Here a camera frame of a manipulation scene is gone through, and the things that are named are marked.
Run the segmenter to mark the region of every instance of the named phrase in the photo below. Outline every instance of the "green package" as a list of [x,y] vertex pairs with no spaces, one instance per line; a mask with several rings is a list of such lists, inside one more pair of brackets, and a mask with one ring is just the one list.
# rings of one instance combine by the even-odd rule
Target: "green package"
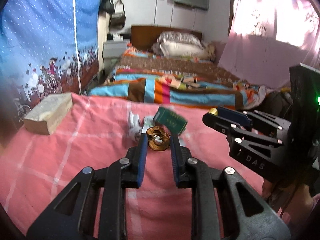
[[188,121],[184,119],[181,115],[176,114],[175,112],[164,108],[159,107],[158,112],[153,118],[155,122],[158,122],[162,125],[165,125],[171,134],[182,134],[186,129]]

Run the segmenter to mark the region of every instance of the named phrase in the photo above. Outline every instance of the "white cable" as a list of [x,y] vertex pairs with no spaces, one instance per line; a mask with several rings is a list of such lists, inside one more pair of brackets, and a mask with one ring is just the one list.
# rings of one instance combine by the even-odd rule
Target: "white cable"
[[77,61],[78,61],[78,83],[79,83],[79,94],[81,94],[81,81],[80,81],[80,59],[78,54],[78,43],[77,43],[77,26],[76,26],[76,0],[72,0],[73,2],[73,23],[74,23],[74,30],[75,30],[75,44],[76,44],[76,55],[77,55]]
[[170,28],[172,27],[173,8],[174,8],[174,0],[172,1],[172,12],[171,12]]
[[196,8],[196,13],[195,13],[195,21],[193,22],[193,27],[192,27],[192,31],[194,30],[195,28],[195,24],[196,24],[196,16],[197,16],[197,11],[198,11],[198,8]]
[[154,18],[154,20],[153,20],[153,24],[156,24],[157,5],[158,5],[158,0],[156,0],[155,18]]

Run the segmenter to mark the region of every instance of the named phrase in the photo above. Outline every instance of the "pink stripe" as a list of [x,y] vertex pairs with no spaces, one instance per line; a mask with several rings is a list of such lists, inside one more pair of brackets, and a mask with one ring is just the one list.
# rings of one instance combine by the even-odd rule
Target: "pink stripe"
[[170,104],[170,86],[162,84],[162,103]]

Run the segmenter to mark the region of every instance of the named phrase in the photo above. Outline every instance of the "gold cylinder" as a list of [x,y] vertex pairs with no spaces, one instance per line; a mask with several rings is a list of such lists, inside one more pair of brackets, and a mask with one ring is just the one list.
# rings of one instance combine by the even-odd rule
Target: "gold cylinder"
[[209,111],[210,114],[218,115],[218,110],[215,108],[211,108]]

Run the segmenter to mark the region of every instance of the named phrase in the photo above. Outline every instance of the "wooden block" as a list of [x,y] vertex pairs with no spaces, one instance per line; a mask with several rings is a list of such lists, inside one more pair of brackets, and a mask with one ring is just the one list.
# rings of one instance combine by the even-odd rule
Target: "wooden block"
[[49,95],[24,118],[30,132],[50,135],[72,107],[71,93]]

